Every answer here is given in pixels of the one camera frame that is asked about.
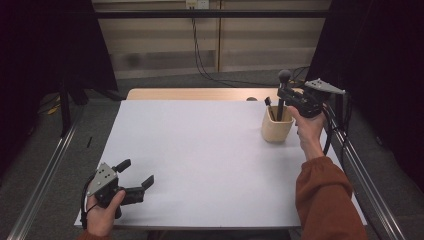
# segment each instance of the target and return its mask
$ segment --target wall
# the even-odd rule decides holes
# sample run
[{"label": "wall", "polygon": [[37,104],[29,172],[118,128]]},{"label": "wall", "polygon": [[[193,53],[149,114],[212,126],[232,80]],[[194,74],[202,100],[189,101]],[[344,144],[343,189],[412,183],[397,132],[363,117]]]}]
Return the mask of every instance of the wall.
[{"label": "wall", "polygon": [[[330,0],[210,0],[211,9],[326,10]],[[93,0],[101,10],[185,9],[185,1]],[[100,19],[118,79],[197,72],[191,19]],[[196,19],[208,72],[308,66],[324,19]]]}]

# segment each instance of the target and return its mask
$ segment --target pen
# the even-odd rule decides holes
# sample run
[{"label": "pen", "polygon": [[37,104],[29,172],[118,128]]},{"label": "pen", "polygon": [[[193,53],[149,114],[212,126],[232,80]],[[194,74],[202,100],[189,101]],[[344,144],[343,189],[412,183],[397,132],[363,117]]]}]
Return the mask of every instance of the pen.
[{"label": "pen", "polygon": [[271,99],[269,97],[265,98],[265,104],[268,106],[269,108],[269,113],[271,115],[271,119],[272,121],[275,122],[275,117],[274,117],[274,112],[272,112],[272,107],[271,107]]},{"label": "pen", "polygon": [[278,100],[277,121],[281,121],[283,118],[283,107],[284,107],[284,100],[280,98]]}]

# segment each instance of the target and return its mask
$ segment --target human hand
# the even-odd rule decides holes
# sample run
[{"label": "human hand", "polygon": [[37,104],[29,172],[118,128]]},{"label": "human hand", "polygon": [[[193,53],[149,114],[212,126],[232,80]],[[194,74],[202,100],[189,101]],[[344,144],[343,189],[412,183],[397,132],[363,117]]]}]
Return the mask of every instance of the human hand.
[{"label": "human hand", "polygon": [[320,143],[320,136],[325,123],[324,114],[321,113],[314,118],[304,118],[295,107],[288,106],[287,109],[296,119],[300,147],[305,153],[306,160],[324,156]]},{"label": "human hand", "polygon": [[87,231],[98,237],[108,236],[113,228],[115,211],[124,200],[125,191],[121,190],[115,194],[107,208],[97,206],[96,197],[90,196],[87,199],[87,209],[92,208],[87,215]]}]

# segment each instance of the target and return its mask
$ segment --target metal rail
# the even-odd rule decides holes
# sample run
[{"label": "metal rail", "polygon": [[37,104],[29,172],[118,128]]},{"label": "metal rail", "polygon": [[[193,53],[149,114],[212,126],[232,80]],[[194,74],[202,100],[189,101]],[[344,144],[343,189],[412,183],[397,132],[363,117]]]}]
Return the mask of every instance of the metal rail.
[{"label": "metal rail", "polygon": [[[343,140],[346,138],[346,134],[343,131],[338,130],[337,122],[334,120],[335,115],[333,110],[330,108],[331,112],[331,121],[333,126],[337,129],[336,136],[340,144],[343,146]],[[377,187],[374,185],[370,175],[362,164],[361,159],[356,153],[352,143],[347,139],[345,141],[345,152],[348,157],[350,164],[352,165],[353,170],[355,171],[356,176],[358,177],[359,182],[361,183],[366,195],[368,196],[369,201],[371,202],[374,210],[376,211],[378,217],[380,218],[381,223],[386,229],[387,234],[392,240],[406,239],[400,229],[395,216],[388,208],[386,202],[380,195],[380,192],[377,190]]]},{"label": "metal rail", "polygon": [[37,183],[34,191],[31,194],[30,199],[22,210],[18,220],[15,222],[15,225],[12,228],[7,240],[23,240],[25,239],[32,222],[34,221],[35,216],[38,213],[38,210],[43,203],[44,197],[49,189],[51,180],[55,175],[60,162],[65,155],[65,152],[69,146],[69,143],[72,140],[72,137],[75,133],[76,125],[81,120],[84,107],[81,107],[77,110],[74,123],[71,125],[71,128],[66,133],[64,137],[59,140],[57,147],[50,158],[49,163],[47,164],[46,169],[43,172],[40,180]]},{"label": "metal rail", "polygon": [[[331,13],[346,16],[348,13]],[[99,19],[119,18],[326,18],[327,10],[120,10],[96,11]]]}]

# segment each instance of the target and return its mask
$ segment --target black cable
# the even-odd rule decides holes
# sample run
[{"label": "black cable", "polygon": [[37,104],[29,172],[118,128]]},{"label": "black cable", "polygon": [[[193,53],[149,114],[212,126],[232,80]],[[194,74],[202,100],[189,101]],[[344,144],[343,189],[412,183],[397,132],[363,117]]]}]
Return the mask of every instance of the black cable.
[{"label": "black cable", "polygon": [[90,182],[94,179],[94,176],[96,176],[96,173],[93,173],[87,180],[87,182],[84,184],[84,188],[82,190],[82,194],[81,194],[81,223],[82,223],[82,228],[85,230],[87,229],[87,214],[88,211],[90,211],[93,207],[91,207],[88,211],[85,211],[85,197],[87,195],[87,189],[88,189],[88,185],[90,184]]},{"label": "black cable", "polygon": [[294,76],[294,77],[293,77],[293,81],[296,81],[297,77],[299,77],[299,75],[300,75],[303,71],[305,71],[305,69],[308,69],[308,68],[309,68],[309,66],[296,68],[296,69],[293,71],[293,76],[296,74],[296,71],[297,71],[297,70],[299,70],[299,69],[302,69],[302,70],[300,70],[300,72],[299,72],[296,76]]},{"label": "black cable", "polygon": [[342,146],[340,149],[340,165],[342,166],[343,171],[344,169],[344,148],[346,147],[346,142],[349,138],[349,124],[350,124],[350,119],[352,117],[352,110],[353,110],[353,102],[352,102],[352,97],[350,95],[350,93],[346,93],[347,94],[347,103],[346,103],[346,112],[345,112],[345,116],[343,118],[343,126],[339,127],[340,130],[344,130],[345,135],[342,136],[343,137],[343,142],[342,142]]},{"label": "black cable", "polygon": [[87,215],[88,215],[88,213],[91,211],[91,209],[95,208],[96,206],[97,206],[97,203],[96,203],[96,204],[94,204],[93,206],[91,206],[91,208],[89,208],[89,209],[87,210]]},{"label": "black cable", "polygon": [[330,118],[330,113],[328,112],[328,110],[323,107],[322,111],[325,115],[325,118],[327,119],[327,140],[325,141],[325,146],[324,146],[324,155],[327,155],[328,153],[328,149],[330,149],[330,145],[331,145],[331,138],[333,136],[333,128],[332,128],[332,123],[331,123],[331,118]]},{"label": "black cable", "polygon": [[228,84],[226,82],[232,82],[232,83],[244,83],[244,84],[253,84],[253,85],[260,85],[260,86],[267,86],[267,87],[278,87],[279,84],[266,84],[266,83],[256,83],[256,82],[246,82],[246,81],[238,81],[238,80],[227,80],[227,79],[223,79],[223,80],[218,80],[218,79],[214,79],[213,77],[211,77],[208,72],[205,70],[204,66],[203,66],[203,62],[202,62],[202,58],[200,57],[200,49],[199,49],[199,44],[197,41],[197,27],[196,27],[196,19],[192,18],[192,25],[193,25],[193,38],[194,38],[194,55],[195,55],[195,59],[196,59],[196,67],[197,67],[197,71],[200,73],[200,75],[210,81],[214,81],[214,82],[218,82],[221,84],[224,84],[226,86],[229,87],[233,87],[236,88],[236,86]]}]

